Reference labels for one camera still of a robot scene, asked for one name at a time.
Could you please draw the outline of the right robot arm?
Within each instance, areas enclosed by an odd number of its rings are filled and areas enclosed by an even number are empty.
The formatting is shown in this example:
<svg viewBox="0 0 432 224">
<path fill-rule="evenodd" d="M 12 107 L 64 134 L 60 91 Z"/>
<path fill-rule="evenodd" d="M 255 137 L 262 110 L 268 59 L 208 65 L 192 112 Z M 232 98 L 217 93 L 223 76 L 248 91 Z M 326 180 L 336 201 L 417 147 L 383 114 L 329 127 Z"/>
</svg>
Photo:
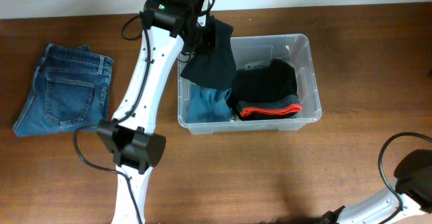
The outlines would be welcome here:
<svg viewBox="0 0 432 224">
<path fill-rule="evenodd" d="M 370 198 L 326 212 L 318 224 L 395 223 L 402 219 L 431 213 L 431 151 L 418 149 L 406 155 L 394 171 L 390 186 Z"/>
</svg>

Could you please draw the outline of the black cloth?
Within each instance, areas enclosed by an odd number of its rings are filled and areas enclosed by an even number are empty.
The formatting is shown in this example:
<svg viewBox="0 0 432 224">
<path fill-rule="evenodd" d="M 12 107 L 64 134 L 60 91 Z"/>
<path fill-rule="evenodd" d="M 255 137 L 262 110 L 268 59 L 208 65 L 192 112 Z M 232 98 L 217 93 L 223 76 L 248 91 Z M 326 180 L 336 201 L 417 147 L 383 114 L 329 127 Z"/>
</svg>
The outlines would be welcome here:
<svg viewBox="0 0 432 224">
<path fill-rule="evenodd" d="M 205 88 L 227 90 L 236 77 L 231 47 L 234 27 L 214 16 L 208 19 L 208 23 L 215 26 L 215 48 L 209 52 L 195 52 L 180 75 Z"/>
</svg>

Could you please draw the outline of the dark blue jeans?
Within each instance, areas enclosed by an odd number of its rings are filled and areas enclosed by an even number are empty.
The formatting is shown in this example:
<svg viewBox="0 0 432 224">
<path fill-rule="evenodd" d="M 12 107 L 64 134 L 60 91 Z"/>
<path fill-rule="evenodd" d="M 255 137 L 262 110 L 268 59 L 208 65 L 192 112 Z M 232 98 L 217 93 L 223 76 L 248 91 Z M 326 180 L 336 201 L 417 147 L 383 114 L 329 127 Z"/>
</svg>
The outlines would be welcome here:
<svg viewBox="0 0 432 224">
<path fill-rule="evenodd" d="M 113 60 L 89 46 L 49 43 L 13 132 L 18 137 L 73 132 L 106 120 L 112 72 Z"/>
</svg>

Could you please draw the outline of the small teal blue cloth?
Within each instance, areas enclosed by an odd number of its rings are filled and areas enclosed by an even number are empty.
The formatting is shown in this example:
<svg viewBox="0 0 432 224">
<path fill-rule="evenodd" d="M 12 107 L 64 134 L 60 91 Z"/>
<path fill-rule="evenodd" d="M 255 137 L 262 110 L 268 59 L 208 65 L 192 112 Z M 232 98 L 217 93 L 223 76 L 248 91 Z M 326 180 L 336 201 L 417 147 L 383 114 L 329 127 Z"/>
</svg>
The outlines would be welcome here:
<svg viewBox="0 0 432 224">
<path fill-rule="evenodd" d="M 205 88 L 196 84 L 190 88 L 187 123 L 213 123 L 230 121 L 232 110 L 227 104 L 232 90 Z"/>
</svg>

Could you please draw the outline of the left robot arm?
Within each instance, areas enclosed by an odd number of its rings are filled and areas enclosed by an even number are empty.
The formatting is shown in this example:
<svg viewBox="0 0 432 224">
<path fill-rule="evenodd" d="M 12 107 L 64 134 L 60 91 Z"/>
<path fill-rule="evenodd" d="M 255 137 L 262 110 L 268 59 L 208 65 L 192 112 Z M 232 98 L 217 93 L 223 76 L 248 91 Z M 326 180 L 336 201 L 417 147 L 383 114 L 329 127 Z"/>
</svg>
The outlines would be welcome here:
<svg viewBox="0 0 432 224">
<path fill-rule="evenodd" d="M 205 22 L 212 6 L 207 0 L 147 0 L 137 16 L 142 42 L 136 67 L 111 121 L 97 127 L 118 175 L 113 223 L 145 222 L 149 178 L 166 145 L 155 133 L 159 102 L 184 47 L 214 49 L 215 29 Z"/>
</svg>

